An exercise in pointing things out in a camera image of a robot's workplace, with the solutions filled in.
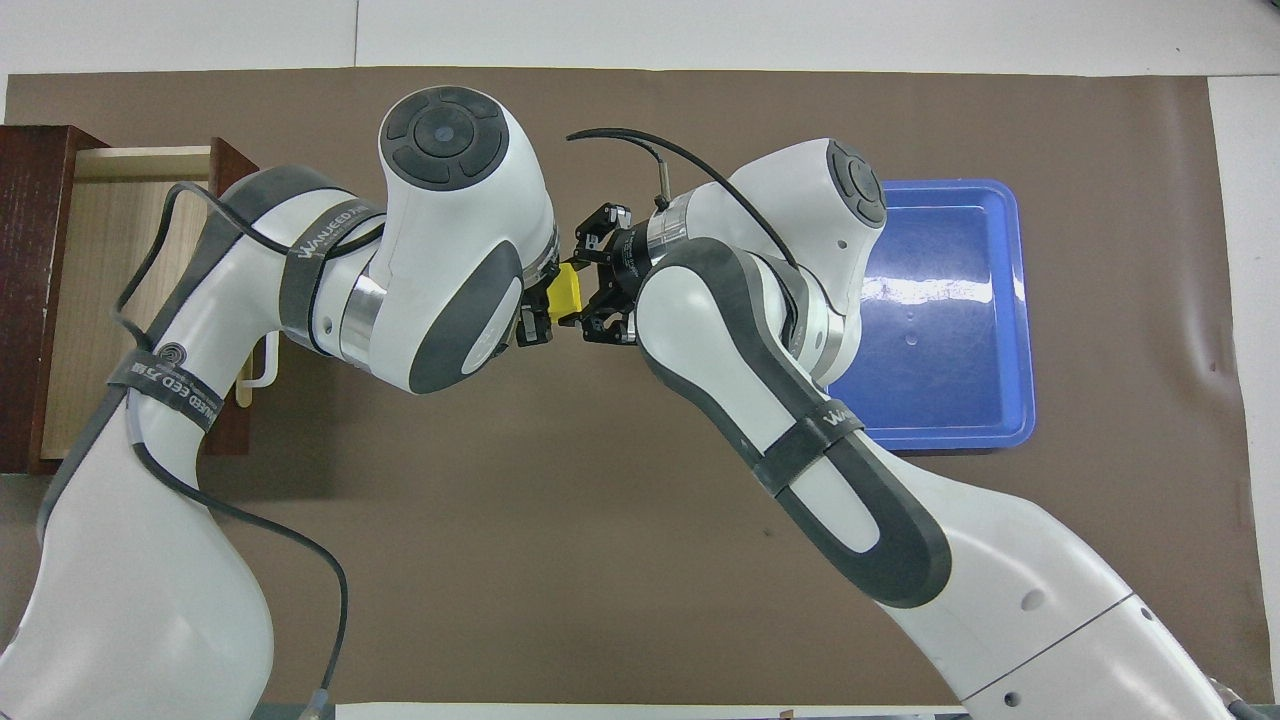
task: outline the black button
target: black button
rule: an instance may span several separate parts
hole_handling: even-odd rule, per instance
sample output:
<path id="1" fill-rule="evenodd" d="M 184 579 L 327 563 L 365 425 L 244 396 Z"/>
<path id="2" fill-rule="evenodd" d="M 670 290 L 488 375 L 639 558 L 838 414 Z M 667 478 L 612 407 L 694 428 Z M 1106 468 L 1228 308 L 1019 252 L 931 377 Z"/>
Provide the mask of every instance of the black button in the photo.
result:
<path id="1" fill-rule="evenodd" d="M 392 111 L 387 114 L 387 140 L 396 140 L 408 135 L 408 123 L 422 108 L 430 105 L 431 99 L 426 92 L 415 92 L 401 100 Z"/>
<path id="2" fill-rule="evenodd" d="M 454 105 L 462 105 L 471 111 L 476 118 L 495 118 L 502 110 L 498 104 L 489 100 L 484 95 L 475 92 L 474 90 L 467 90 L 465 87 L 445 87 L 440 90 L 440 100 L 445 102 L 453 102 Z"/>
<path id="3" fill-rule="evenodd" d="M 502 131 L 503 126 L 495 122 L 480 123 L 480 131 L 476 133 L 475 142 L 467 149 L 462 158 L 458 158 L 458 164 L 462 167 L 462 172 L 467 177 L 476 177 L 493 163 L 494 158 L 498 156 L 498 150 L 502 147 Z"/>
<path id="4" fill-rule="evenodd" d="M 471 145 L 475 128 L 462 110 L 449 105 L 431 108 L 413 126 L 413 142 L 435 158 L 452 158 Z"/>
<path id="5" fill-rule="evenodd" d="M 854 158 L 849 161 L 849 176 L 854 178 L 858 195 L 872 202 L 879 200 L 879 182 L 876 181 L 876 173 L 872 172 L 872 167 L 861 158 Z"/>
<path id="6" fill-rule="evenodd" d="M 415 178 L 430 183 L 449 182 L 449 167 L 444 160 L 428 158 L 416 152 L 412 147 L 404 146 L 392 155 L 396 165 Z"/>
<path id="7" fill-rule="evenodd" d="M 858 214 L 867 218 L 873 225 L 879 225 L 884 222 L 884 206 L 879 202 L 868 202 L 867 200 L 858 201 Z"/>
<path id="8" fill-rule="evenodd" d="M 849 165 L 836 165 L 836 179 L 840 181 L 840 192 L 845 197 L 854 197 L 858 190 L 854 187 L 854 178 L 849 174 Z"/>

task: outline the silver metal ring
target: silver metal ring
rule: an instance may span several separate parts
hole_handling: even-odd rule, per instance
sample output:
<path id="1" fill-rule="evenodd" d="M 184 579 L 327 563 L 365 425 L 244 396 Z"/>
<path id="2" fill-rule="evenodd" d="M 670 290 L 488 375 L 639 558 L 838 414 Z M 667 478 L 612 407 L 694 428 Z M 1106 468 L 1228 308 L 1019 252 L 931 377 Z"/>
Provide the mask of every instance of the silver metal ring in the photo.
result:
<path id="1" fill-rule="evenodd" d="M 521 278 L 524 286 L 530 288 L 538 284 L 538 281 L 545 278 L 550 273 L 550 266 L 557 263 L 559 263 L 559 228 L 552 225 L 552 237 L 547 241 L 543 254 L 525 268 L 524 277 Z"/>
<path id="2" fill-rule="evenodd" d="M 378 313 L 387 297 L 387 288 L 369 277 L 369 263 L 351 288 L 347 306 L 342 311 L 342 329 L 338 331 L 338 350 L 343 360 L 365 372 L 369 372 L 369 342 L 374 337 L 374 323 L 378 322 Z"/>
<path id="3" fill-rule="evenodd" d="M 662 213 L 649 218 L 646 234 L 649 237 L 649 263 L 657 265 L 677 242 L 689 240 L 689 199 L 686 192 L 671 201 Z"/>

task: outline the black cable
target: black cable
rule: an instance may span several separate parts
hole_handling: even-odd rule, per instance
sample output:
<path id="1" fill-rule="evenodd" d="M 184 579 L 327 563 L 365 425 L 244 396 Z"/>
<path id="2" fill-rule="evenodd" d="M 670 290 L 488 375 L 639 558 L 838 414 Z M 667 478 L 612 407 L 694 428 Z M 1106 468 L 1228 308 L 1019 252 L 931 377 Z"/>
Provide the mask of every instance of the black cable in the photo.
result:
<path id="1" fill-rule="evenodd" d="M 1228 705 L 1226 710 L 1238 720 L 1271 720 L 1268 716 L 1263 715 L 1260 710 L 1254 708 L 1243 700 L 1238 700 L 1231 705 Z"/>
<path id="2" fill-rule="evenodd" d="M 769 240 L 773 241 L 773 245 L 777 246 L 778 252 L 782 254 L 782 258 L 786 259 L 786 261 L 787 261 L 788 265 L 791 265 L 792 268 L 796 268 L 796 269 L 800 268 L 800 265 L 796 264 L 795 256 L 791 255 L 791 250 L 786 246 L 785 242 L 782 242 L 782 238 L 778 236 L 777 231 L 773 229 L 773 225 L 771 225 L 769 222 L 764 219 L 764 215 L 762 215 L 760 211 L 755 209 L 755 205 L 751 205 L 751 201 L 748 200 L 741 192 L 739 192 L 737 188 L 733 187 L 733 183 L 731 183 L 728 181 L 728 178 L 726 178 L 723 174 L 721 174 L 716 168 L 713 168 L 709 164 L 707 164 L 698 155 L 694 155 L 689 150 L 685 150 L 684 147 L 676 145 L 675 142 L 671 142 L 667 138 L 659 137 L 657 135 L 652 135 L 652 133 L 648 133 L 648 132 L 643 132 L 643 131 L 637 131 L 637 129 L 631 129 L 631 128 L 591 128 L 591 129 L 584 129 L 584 131 L 579 131 L 579 132 L 575 132 L 575 133 L 567 136 L 564 140 L 572 142 L 575 140 L 585 140 L 585 138 L 589 138 L 589 137 L 604 137 L 604 138 L 611 138 L 611 140 L 623 140 L 623 141 L 631 142 L 634 145 L 640 145 L 640 142 L 637 142 L 637 141 L 650 142 L 650 143 L 657 145 L 659 147 L 664 147 L 667 150 L 671 150 L 676 155 L 680 155 L 685 160 L 689 160 L 694 165 L 696 165 L 698 169 L 703 170 L 704 173 L 707 173 L 708 177 L 710 177 L 713 181 L 716 181 L 717 184 L 719 184 L 721 187 L 723 187 L 724 191 L 728 192 L 730 196 L 732 196 L 733 200 L 736 200 L 739 202 L 739 205 L 741 205 L 742 209 L 746 210 L 746 213 L 749 215 L 751 215 L 751 219 L 755 220 L 755 223 L 758 225 L 760 225 L 760 229 L 763 229 L 764 233 L 769 236 Z M 654 152 L 653 149 L 649 149 L 649 151 L 653 152 L 654 156 L 657 156 L 657 152 Z"/>
<path id="3" fill-rule="evenodd" d="M 269 237 L 253 229 L 252 224 L 250 224 L 244 218 L 241 218 L 239 214 L 225 202 L 215 197 L 212 192 L 209 192 L 191 181 L 175 183 L 169 188 L 169 192 L 164 197 L 164 206 L 160 210 L 160 224 L 156 228 L 155 238 L 151 241 L 151 249 L 147 250 L 146 258 L 142 259 L 138 269 L 133 272 L 133 277 L 129 278 L 128 283 L 125 283 L 124 291 L 122 291 L 120 296 L 115 299 L 115 305 L 111 306 L 111 319 L 124 327 L 124 329 L 133 336 L 134 345 L 146 351 L 155 348 L 155 341 L 142 328 L 134 324 L 133 320 L 124 316 L 124 306 L 128 305 L 129 299 L 133 297 L 138 286 L 142 284 L 142 279 L 146 278 L 148 272 L 151 272 L 151 266 L 155 264 L 156 258 L 160 256 L 160 249 L 164 246 L 165 238 L 169 237 L 169 225 L 173 223 L 174 205 L 177 205 L 178 196 L 182 195 L 183 191 L 198 195 L 206 204 L 209 204 L 210 208 L 234 225 L 236 229 L 241 231 L 241 233 L 250 237 L 262 247 L 280 255 L 285 252 L 278 242 L 271 241 Z"/>
<path id="4" fill-rule="evenodd" d="M 262 233 L 253 229 L 251 223 L 244 220 L 244 218 L 242 218 L 238 213 L 236 213 L 236 210 L 233 210 L 230 206 L 228 206 L 225 202 L 219 200 L 216 196 L 214 196 L 214 193 L 209 192 L 204 187 L 200 187 L 198 184 L 189 181 L 183 181 L 174 184 L 172 188 L 169 188 L 169 192 L 165 195 L 164 206 L 160 211 L 160 224 L 156 228 L 156 237 L 151 242 L 151 249 L 147 251 L 147 255 L 142 260 L 142 264 L 138 265 L 138 269 L 134 270 L 133 277 L 129 278 L 129 282 L 124 286 L 124 291 L 120 293 L 119 299 L 116 299 L 115 305 L 111 307 L 111 319 L 123 325 L 124 329 L 127 329 L 129 334 L 133 336 L 133 341 L 140 348 L 146 350 L 148 352 L 154 350 L 155 341 L 146 332 L 143 332 L 142 328 L 140 328 L 132 320 L 125 318 L 123 311 L 129 299 L 133 297 L 133 293 L 138 290 L 138 286 L 142 284 L 142 279 L 146 277 L 147 272 L 155 264 L 156 258 L 160 256 L 160 250 L 169 236 L 169 225 L 173 223 L 174 205 L 177 204 L 178 195 L 180 195 L 183 191 L 195 192 L 196 195 L 201 196 L 201 199 L 204 199 L 210 208 L 212 208 L 227 222 L 234 225 L 236 229 L 241 231 L 242 234 L 253 240 L 259 245 L 280 255 L 284 255 L 287 252 L 287 249 L 284 249 L 279 243 L 274 242 L 273 240 L 268 238 Z M 346 255 L 347 252 L 352 252 L 355 250 L 358 250 L 360 247 L 364 247 L 365 245 L 369 245 L 370 242 L 376 240 L 380 234 L 381 234 L 381 228 L 375 228 L 374 231 L 365 233 L 360 238 L 352 241 L 349 245 L 355 247 L 347 249 L 344 252 L 342 252 L 342 255 Z M 163 465 L 160 465 L 160 462 L 157 462 L 156 459 L 151 456 L 151 452 L 147 451 L 147 447 L 143 442 L 136 443 L 133 446 L 133 451 L 138 456 L 138 460 L 142 462 L 142 465 L 147 470 L 150 470 L 151 474 L 169 489 L 189 500 L 193 500 L 195 502 L 198 502 L 210 510 L 221 512 L 228 518 L 233 518 L 242 523 L 248 523 L 250 525 L 255 525 L 257 528 L 262 528 L 265 530 L 288 538 L 301 544 L 302 547 L 310 550 L 311 552 L 315 552 L 321 557 L 321 560 L 325 561 L 326 565 L 329 565 L 329 568 L 333 570 L 334 577 L 338 579 L 339 606 L 338 606 L 338 630 L 333 641 L 333 648 L 329 652 L 329 664 L 325 666 L 324 679 L 320 683 L 320 689 L 328 692 L 329 684 L 333 682 L 334 670 L 338 666 L 338 656 L 342 653 L 342 643 L 347 635 L 347 610 L 349 606 L 347 573 L 342 569 L 342 564 L 338 562 L 338 559 L 334 557 L 333 553 L 330 553 L 328 550 L 325 550 L 320 543 L 315 542 L 314 539 L 303 536 L 302 533 L 292 528 L 287 528 L 279 523 L 268 520 L 266 518 L 255 515 L 246 510 L 241 510 L 234 505 L 218 500 L 216 497 L 206 495 L 205 492 L 188 486 L 187 483 L 182 482 L 172 473 L 169 473 L 169 470 L 165 469 Z"/>
<path id="5" fill-rule="evenodd" d="M 329 683 L 333 682 L 334 669 L 338 666 L 338 655 L 342 652 L 343 639 L 346 639 L 347 637 L 347 607 L 349 605 L 348 589 L 347 589 L 347 573 L 342 569 L 342 564 L 338 562 L 338 559 L 334 557 L 332 552 L 325 550 L 324 546 L 321 546 L 316 541 L 308 538 L 307 536 L 292 528 L 287 528 L 279 523 L 275 523 L 274 520 L 268 520 L 266 518 L 255 515 L 247 510 L 241 510 L 234 505 L 223 502 L 221 500 L 218 500 L 211 495 L 206 495 L 205 492 L 188 486 L 187 483 L 182 482 L 172 473 L 169 473 L 169 470 L 166 470 L 164 465 L 160 465 L 160 462 L 151 456 L 151 452 L 147 451 L 146 443 L 143 442 L 134 443 L 133 452 L 138 456 L 138 460 L 142 462 L 142 465 L 152 475 L 155 475 L 156 479 L 159 479 L 160 483 L 164 484 L 166 488 L 189 500 L 193 500 L 210 510 L 221 512 L 228 518 L 233 518 L 242 523 L 248 523 L 250 525 L 255 525 L 257 528 L 262 528 L 264 530 L 269 530 L 278 536 L 283 536 L 301 544 L 302 547 L 306 547 L 311 552 L 315 552 L 325 561 L 325 564 L 329 565 L 329 568 L 333 570 L 333 574 L 338 578 L 338 596 L 339 596 L 338 632 L 333 643 L 333 650 L 329 653 L 329 665 L 325 666 L 324 680 L 320 683 L 321 689 L 325 691 L 329 689 Z"/>

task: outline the circular button panel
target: circular button panel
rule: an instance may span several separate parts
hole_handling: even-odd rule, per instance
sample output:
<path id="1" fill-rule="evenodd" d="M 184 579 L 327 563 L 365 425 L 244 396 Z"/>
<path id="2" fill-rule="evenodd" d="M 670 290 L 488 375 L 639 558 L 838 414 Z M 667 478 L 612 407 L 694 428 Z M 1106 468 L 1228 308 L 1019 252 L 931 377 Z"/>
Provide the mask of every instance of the circular button panel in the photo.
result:
<path id="1" fill-rule="evenodd" d="M 827 145 L 827 169 L 849 210 L 868 227 L 884 225 L 884 190 L 872 167 L 856 150 L 832 140 Z"/>
<path id="2" fill-rule="evenodd" d="M 449 191 L 489 177 L 507 155 L 502 108 L 465 87 L 429 87 L 396 104 L 379 137 L 392 170 L 416 187 Z"/>

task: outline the brown mat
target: brown mat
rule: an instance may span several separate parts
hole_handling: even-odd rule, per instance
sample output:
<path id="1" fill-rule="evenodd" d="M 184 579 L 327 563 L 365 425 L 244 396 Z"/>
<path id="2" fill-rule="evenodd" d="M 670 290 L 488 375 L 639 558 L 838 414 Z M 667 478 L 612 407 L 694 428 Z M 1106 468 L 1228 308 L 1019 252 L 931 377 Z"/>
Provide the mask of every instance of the brown mat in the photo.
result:
<path id="1" fill-rule="evenodd" d="M 1039 427 L 1018 448 L 919 457 L 1043 505 L 1107 557 L 1201 666 L 1270 700 L 1203 78 L 376 68 L 17 76 L 10 123 L 116 146 L 225 137 L 381 200 L 383 113 L 435 83 L 500 99 L 557 218 L 648 213 L 652 161 L 571 131 L 668 136 L 728 172 L 831 135 L 883 178 L 993 177 L 1021 205 Z M 678 190 L 700 183 L 680 167 Z M 302 529 L 352 578 L 343 702 L 951 703 L 709 421 L 639 352 L 512 350 L 412 397 L 296 347 L 256 396 L 253 452 L 205 487 Z M 6 479 L 0 634 L 38 555 L 33 480 Z M 334 594 L 317 561 L 228 525 L 275 616 L 269 700 L 306 697 Z"/>

